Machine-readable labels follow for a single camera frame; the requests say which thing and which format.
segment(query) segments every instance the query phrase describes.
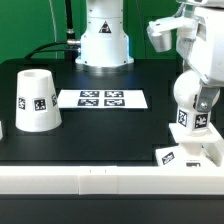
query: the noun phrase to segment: black table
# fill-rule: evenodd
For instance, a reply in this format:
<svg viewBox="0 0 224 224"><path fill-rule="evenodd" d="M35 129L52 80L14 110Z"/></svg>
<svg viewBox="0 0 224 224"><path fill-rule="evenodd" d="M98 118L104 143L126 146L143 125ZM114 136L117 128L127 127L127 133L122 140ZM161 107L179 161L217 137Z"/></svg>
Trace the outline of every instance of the black table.
<svg viewBox="0 0 224 224"><path fill-rule="evenodd" d="M28 133L15 128L17 73L43 68L61 89L142 90L148 109L61 109L62 125ZM156 166L155 150L174 145L175 60L136 60L134 69L98 76L64 60L15 59L0 66L0 165ZM212 122L223 135L223 96ZM222 223L223 196L2 195L0 223Z"/></svg>

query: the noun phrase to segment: upside-down cup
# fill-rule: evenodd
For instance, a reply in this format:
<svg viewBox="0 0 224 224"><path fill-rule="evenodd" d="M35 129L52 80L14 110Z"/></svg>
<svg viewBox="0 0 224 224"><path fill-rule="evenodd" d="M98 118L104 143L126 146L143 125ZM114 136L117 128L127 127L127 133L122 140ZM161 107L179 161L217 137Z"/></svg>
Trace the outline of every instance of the upside-down cup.
<svg viewBox="0 0 224 224"><path fill-rule="evenodd" d="M61 124L52 74L24 70L17 76L16 127L27 132L49 131Z"/></svg>

